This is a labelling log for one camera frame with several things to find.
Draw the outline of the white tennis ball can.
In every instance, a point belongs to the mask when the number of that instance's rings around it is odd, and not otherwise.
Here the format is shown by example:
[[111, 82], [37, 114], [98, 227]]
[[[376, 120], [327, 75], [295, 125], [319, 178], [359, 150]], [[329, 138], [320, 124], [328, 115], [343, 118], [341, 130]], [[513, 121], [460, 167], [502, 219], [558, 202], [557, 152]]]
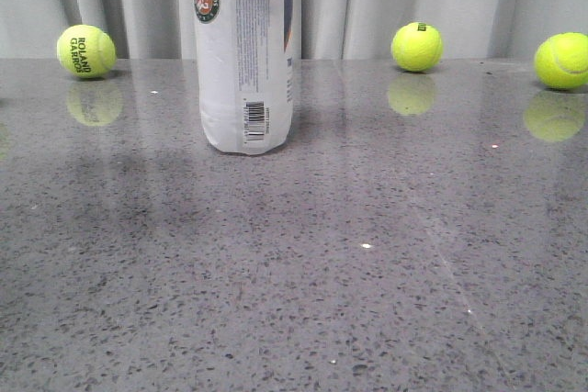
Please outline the white tennis ball can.
[[292, 114], [294, 0], [193, 0], [200, 118], [225, 153], [282, 145]]

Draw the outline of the Wilson tennis ball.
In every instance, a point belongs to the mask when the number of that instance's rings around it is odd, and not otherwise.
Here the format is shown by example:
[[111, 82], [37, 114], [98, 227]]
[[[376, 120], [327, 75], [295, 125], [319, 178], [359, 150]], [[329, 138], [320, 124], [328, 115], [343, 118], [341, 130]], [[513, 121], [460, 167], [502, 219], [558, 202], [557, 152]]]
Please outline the Wilson tennis ball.
[[443, 40], [440, 32], [424, 22], [412, 22], [397, 30], [392, 38], [391, 55], [405, 71], [423, 72], [440, 61]]

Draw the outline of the Roland Garros tennis ball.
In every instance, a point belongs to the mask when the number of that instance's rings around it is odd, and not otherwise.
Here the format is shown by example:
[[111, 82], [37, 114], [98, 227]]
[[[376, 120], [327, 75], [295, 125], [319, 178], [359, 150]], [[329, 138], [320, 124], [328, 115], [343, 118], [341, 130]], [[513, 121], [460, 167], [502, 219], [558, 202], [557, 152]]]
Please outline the Roland Garros tennis ball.
[[111, 71], [118, 55], [111, 37], [101, 28], [74, 25], [57, 39], [61, 66], [79, 78], [99, 78]]

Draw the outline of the yellow tennis ball far right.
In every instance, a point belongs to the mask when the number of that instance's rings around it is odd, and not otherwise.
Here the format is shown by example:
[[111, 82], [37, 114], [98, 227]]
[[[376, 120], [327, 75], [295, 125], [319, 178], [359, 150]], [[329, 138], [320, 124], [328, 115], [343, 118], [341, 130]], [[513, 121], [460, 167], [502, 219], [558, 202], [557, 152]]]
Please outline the yellow tennis ball far right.
[[535, 53], [534, 68], [544, 85], [561, 90], [587, 83], [587, 36], [579, 32], [553, 35]]

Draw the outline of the grey pleated curtain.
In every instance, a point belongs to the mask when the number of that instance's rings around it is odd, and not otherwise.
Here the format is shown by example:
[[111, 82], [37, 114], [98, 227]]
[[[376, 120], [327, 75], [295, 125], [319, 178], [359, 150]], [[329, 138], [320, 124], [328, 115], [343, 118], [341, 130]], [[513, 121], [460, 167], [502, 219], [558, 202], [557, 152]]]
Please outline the grey pleated curtain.
[[[587, 0], [294, 0], [292, 48], [311, 60], [385, 58], [412, 21], [436, 27], [444, 56], [531, 57], [561, 32], [585, 32]], [[51, 58], [69, 26], [104, 29], [131, 59], [192, 59], [192, 0], [1, 0], [1, 54]]]

